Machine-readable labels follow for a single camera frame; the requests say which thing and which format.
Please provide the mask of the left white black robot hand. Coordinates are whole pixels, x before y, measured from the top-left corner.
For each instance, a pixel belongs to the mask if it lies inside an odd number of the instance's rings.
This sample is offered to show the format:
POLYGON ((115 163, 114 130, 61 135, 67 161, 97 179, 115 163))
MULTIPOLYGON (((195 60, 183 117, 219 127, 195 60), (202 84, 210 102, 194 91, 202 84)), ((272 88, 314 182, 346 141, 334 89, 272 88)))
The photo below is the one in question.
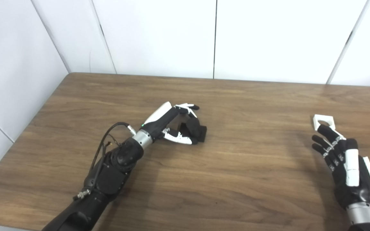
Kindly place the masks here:
POLYGON ((198 135, 186 137, 183 136, 180 131, 171 130, 167 127, 178 115, 188 115, 191 119, 197 119, 194 110, 199 110, 199 106, 189 103, 172 106, 171 103, 167 101, 145 120, 134 138, 139 138, 139 135, 143 134, 145 138, 152 143, 157 139, 164 138, 175 143, 196 145, 199 142, 197 138, 198 135))

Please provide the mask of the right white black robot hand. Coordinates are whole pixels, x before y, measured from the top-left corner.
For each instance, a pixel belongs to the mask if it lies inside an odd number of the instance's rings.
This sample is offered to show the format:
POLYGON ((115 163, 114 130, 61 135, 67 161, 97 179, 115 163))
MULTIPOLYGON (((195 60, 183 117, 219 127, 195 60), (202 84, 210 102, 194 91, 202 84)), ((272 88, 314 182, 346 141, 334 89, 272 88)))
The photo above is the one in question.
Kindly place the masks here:
POLYGON ((312 148, 324 159, 335 184, 334 196, 346 209, 354 203, 370 204, 370 161, 359 153, 358 142, 320 125, 313 135, 312 148))

